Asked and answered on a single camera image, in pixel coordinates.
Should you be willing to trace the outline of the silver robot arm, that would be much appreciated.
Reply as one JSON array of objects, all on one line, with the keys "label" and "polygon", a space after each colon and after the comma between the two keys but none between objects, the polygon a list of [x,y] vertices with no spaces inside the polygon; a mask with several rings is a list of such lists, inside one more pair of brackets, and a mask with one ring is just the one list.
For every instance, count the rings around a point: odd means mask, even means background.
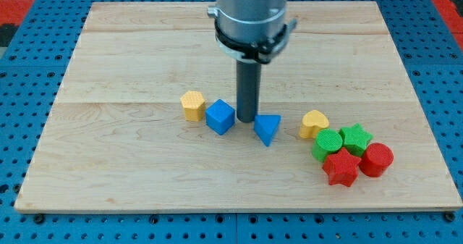
[{"label": "silver robot arm", "polygon": [[289,42],[297,20],[285,21],[287,0],[216,0],[207,14],[214,19],[218,47],[247,64],[268,64]]}]

